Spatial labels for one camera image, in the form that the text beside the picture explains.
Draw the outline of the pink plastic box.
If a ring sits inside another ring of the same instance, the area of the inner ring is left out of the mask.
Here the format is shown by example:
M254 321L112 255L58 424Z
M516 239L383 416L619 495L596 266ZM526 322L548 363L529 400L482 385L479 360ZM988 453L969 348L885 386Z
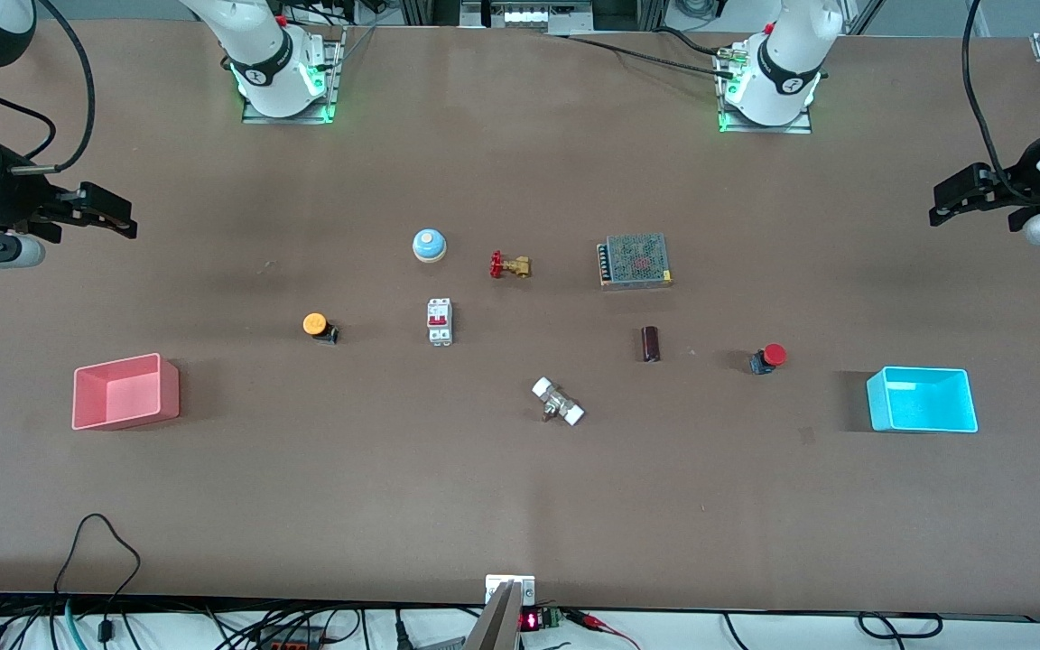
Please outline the pink plastic box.
M160 354L115 359L73 374L71 428L126 431L181 415L179 369Z

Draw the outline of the cyan plastic box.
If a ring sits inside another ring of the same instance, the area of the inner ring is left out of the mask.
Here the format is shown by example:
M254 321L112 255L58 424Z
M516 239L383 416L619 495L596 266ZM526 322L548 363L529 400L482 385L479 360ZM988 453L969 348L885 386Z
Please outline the cyan plastic box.
M969 374L960 367L883 367L866 390L876 432L979 430Z

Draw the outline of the metal mesh power supply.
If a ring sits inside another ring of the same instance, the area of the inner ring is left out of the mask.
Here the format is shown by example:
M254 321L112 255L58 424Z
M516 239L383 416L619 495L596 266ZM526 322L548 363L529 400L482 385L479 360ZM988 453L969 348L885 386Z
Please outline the metal mesh power supply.
M608 236L596 246L602 291L653 291L673 284L662 233Z

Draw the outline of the metal fitting white ends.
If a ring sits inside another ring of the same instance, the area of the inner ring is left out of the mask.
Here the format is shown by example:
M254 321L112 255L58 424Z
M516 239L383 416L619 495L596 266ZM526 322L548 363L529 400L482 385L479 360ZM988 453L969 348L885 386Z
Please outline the metal fitting white ends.
M562 387L548 376L536 380L532 395L543 404L542 421L561 419L569 425L577 424L584 415L581 404L574 402L562 391Z

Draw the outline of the red clip lead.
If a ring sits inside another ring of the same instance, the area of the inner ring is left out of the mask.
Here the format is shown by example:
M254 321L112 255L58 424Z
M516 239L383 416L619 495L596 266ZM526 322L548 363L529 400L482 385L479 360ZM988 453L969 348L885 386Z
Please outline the red clip lead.
M619 630L610 627L610 625L607 625L606 622L602 621L601 618L597 618L589 613L575 608L562 608L561 613L566 620L569 620L574 625L581 626L590 632L617 636L623 639L625 642L628 642L629 645L632 645L633 649L643 650L643 647L641 647L635 639L627 636L627 634L624 634L623 632L619 632Z

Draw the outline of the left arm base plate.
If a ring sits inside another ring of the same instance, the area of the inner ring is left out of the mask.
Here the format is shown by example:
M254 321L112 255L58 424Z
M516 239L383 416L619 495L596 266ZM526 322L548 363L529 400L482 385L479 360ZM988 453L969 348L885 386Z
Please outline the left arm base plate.
M720 132L775 132L808 135L809 106L820 70L794 74L780 70L772 79L759 50L763 34L719 49L711 61L725 77L717 79Z

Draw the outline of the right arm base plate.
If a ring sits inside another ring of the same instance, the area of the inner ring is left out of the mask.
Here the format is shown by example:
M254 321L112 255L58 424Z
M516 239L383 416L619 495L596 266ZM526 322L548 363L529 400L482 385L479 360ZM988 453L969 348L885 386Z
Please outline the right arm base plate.
M285 26L292 37L292 57L274 75L272 86L245 85L237 75L243 95L242 122L249 125L326 125L333 122L338 103L344 55L349 37L347 26L329 37L306 32L297 25Z

